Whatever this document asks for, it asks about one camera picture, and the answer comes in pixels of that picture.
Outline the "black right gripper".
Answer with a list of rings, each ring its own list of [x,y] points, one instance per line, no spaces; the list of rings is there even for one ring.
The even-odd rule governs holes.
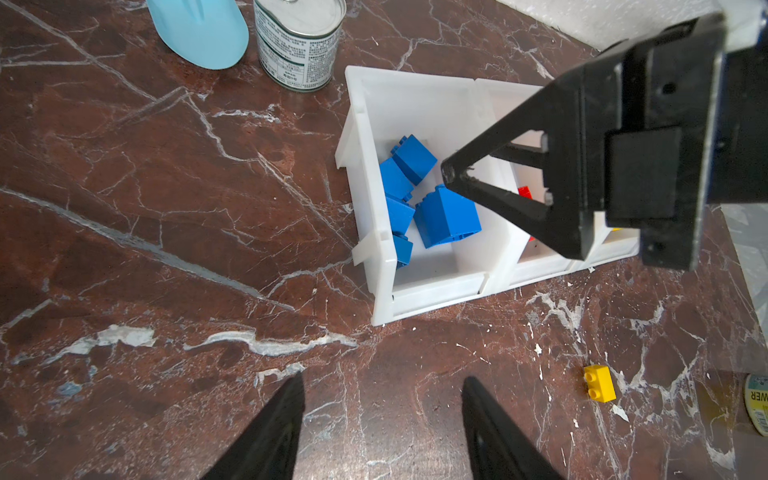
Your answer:
[[[486,156],[544,174],[545,203],[470,177]],[[624,41],[537,90],[442,164],[446,187],[563,257],[595,213],[652,267],[696,267],[709,203],[767,199],[767,15],[724,11]]]

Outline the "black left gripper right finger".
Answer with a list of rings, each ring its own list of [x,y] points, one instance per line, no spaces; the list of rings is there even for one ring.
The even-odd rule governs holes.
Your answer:
[[[560,479],[482,383],[467,377],[462,419],[474,479]]]

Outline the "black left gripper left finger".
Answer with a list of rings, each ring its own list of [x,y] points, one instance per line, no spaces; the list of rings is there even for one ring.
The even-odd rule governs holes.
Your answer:
[[[291,479],[299,446],[305,391],[300,373],[286,380],[205,479]]]

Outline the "small red lego brick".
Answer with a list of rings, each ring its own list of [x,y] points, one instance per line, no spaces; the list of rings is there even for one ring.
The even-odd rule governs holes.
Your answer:
[[[518,188],[518,194],[524,198],[533,199],[531,190],[527,186],[521,186]]]

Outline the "blue lego brick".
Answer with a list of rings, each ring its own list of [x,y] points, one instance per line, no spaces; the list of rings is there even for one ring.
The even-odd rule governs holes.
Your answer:
[[[386,205],[392,232],[405,236],[413,220],[415,209],[407,202],[391,196],[386,197]]]
[[[426,249],[458,242],[482,231],[475,203],[443,184],[416,205],[414,221]]]
[[[393,242],[397,257],[397,268],[402,268],[410,264],[413,243],[404,235],[393,234]]]
[[[391,149],[391,156],[406,178],[419,185],[437,164],[437,158],[414,136],[404,136]]]

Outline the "blue lego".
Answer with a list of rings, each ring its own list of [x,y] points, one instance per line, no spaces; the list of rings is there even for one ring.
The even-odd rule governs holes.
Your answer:
[[[394,158],[390,157],[380,164],[380,174],[387,197],[405,203],[412,198],[414,185],[403,173]]]

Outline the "white right bin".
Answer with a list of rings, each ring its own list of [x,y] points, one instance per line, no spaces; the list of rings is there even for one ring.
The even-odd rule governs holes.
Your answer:
[[[594,243],[582,262],[582,268],[622,260],[638,254],[640,232],[632,228],[610,227],[604,212],[594,213]]]

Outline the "white middle bin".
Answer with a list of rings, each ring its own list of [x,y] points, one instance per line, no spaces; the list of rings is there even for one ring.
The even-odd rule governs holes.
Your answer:
[[[541,89],[541,86],[496,80],[478,79],[478,82],[481,91],[490,101],[495,121],[517,108]],[[517,190],[521,186],[527,186],[534,200],[544,200],[543,174],[540,170],[504,161],[501,162],[501,166],[507,167],[512,172]],[[517,288],[546,280],[569,273],[581,264],[582,261],[567,259],[530,237],[519,260],[511,267],[510,279],[505,281],[504,286]]]

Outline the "small yellow lego brick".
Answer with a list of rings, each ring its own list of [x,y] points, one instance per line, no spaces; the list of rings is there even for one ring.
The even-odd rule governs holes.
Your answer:
[[[607,403],[617,398],[608,366],[585,367],[584,379],[587,383],[587,393],[592,400]]]

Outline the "silver tin can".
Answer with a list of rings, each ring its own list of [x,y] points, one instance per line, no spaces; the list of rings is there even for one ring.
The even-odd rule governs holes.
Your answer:
[[[332,77],[347,3],[262,0],[253,3],[258,57],[279,85],[309,93]]]

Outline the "light blue scoop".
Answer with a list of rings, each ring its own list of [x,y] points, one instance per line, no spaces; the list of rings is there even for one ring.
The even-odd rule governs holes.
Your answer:
[[[224,70],[244,56],[246,21],[233,0],[147,0],[160,39],[184,60]]]

